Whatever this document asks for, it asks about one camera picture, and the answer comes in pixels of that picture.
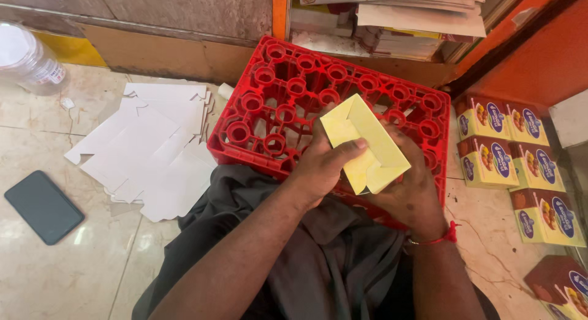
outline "blue logo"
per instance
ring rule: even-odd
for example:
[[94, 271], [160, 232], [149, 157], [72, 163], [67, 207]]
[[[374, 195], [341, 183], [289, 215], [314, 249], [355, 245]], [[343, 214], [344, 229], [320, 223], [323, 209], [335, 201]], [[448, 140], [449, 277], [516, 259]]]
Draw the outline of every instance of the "blue logo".
[[548, 309], [551, 311], [551, 313], [553, 314], [553, 316], [555, 316], [557, 320], [571, 320], [569, 317], [563, 314], [562, 311], [554, 307], [553, 304], [548, 304]]
[[502, 132], [502, 121], [504, 120], [504, 115], [500, 113], [498, 108], [494, 103], [488, 103], [486, 105], [486, 110], [488, 111], [488, 121], [490, 121], [490, 126], [496, 132]]
[[539, 166], [541, 169], [541, 174], [543, 175], [544, 179], [551, 183], [555, 183], [555, 163], [549, 159], [549, 156], [545, 151], [539, 149], [535, 153], [537, 155], [537, 161], [539, 162]]
[[535, 115], [529, 109], [523, 110], [523, 117], [525, 117], [525, 127], [527, 128], [529, 134], [538, 139], [540, 133], [539, 127], [541, 126], [541, 122], [537, 118], [535, 118]]
[[496, 165], [498, 173], [503, 177], [508, 178], [511, 173], [511, 168], [509, 167], [511, 158], [498, 143], [492, 143], [491, 149], [492, 154], [494, 155], [494, 165]]
[[466, 172], [466, 177], [469, 181], [474, 181], [474, 163], [467, 157], [463, 159], [463, 168]]
[[533, 225], [535, 224], [535, 221], [529, 218], [529, 215], [525, 211], [520, 211], [518, 213], [518, 221], [520, 221], [520, 225], [523, 226], [523, 234], [528, 238], [533, 238]]
[[459, 117], [459, 126], [462, 128], [462, 134], [467, 135], [467, 123], [470, 122], [466, 116], [461, 115]]
[[574, 213], [567, 209], [566, 204], [559, 197], [552, 198], [552, 206], [557, 214], [557, 223], [567, 237], [574, 237]]
[[578, 289], [579, 292], [588, 296], [588, 281], [584, 276], [576, 271], [570, 271], [571, 284]]

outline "jar lid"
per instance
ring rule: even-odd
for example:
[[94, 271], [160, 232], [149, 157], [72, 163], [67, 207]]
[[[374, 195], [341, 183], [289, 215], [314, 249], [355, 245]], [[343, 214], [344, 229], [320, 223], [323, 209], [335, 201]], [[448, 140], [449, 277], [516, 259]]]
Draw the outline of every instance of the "jar lid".
[[14, 65], [31, 50], [31, 34], [7, 22], [0, 22], [0, 68]]

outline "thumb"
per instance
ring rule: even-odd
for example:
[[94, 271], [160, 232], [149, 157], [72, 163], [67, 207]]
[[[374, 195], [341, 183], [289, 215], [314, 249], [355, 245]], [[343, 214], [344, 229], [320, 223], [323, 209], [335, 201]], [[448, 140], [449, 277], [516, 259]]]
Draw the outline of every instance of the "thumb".
[[368, 143], [364, 138], [341, 143], [325, 154], [324, 163], [339, 172], [347, 162], [364, 153], [367, 146]]

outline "black cloth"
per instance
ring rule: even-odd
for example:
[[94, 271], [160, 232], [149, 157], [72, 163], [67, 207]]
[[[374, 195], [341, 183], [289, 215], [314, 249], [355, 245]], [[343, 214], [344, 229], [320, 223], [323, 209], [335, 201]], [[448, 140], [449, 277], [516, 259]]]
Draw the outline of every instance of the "black cloth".
[[[165, 247], [159, 276], [137, 302], [133, 319], [146, 319], [183, 274], [276, 188], [274, 179], [247, 166], [219, 166], [207, 193], [179, 218], [181, 233]], [[403, 235], [362, 214], [330, 198], [310, 211], [243, 318], [414, 319], [412, 260], [401, 252]], [[302, 273], [294, 270], [300, 267]], [[498, 319], [478, 292], [483, 307], [489, 305], [488, 319]], [[300, 299], [301, 293], [309, 296]]]

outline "orange painted wood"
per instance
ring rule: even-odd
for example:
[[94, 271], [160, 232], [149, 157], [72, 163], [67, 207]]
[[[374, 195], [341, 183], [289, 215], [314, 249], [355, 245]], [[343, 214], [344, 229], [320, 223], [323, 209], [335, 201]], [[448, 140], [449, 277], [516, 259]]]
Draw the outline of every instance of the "orange painted wood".
[[549, 0], [523, 0], [516, 8], [514, 8], [509, 15], [507, 15], [502, 22], [500, 22], [488, 36], [480, 42], [469, 54], [467, 54], [457, 65], [455, 74], [447, 80], [452, 81], [462, 76], [469, 68], [472, 67], [480, 58], [482, 58], [490, 50], [501, 45], [504, 41], [508, 40], [515, 32], [515, 23], [512, 22], [512, 18], [519, 12], [524, 11], [528, 8], [538, 8], [547, 4]]
[[286, 12], [288, 0], [272, 0], [272, 35], [281, 40], [286, 39]]
[[588, 88], [588, 0], [541, 28], [468, 91], [552, 106]]

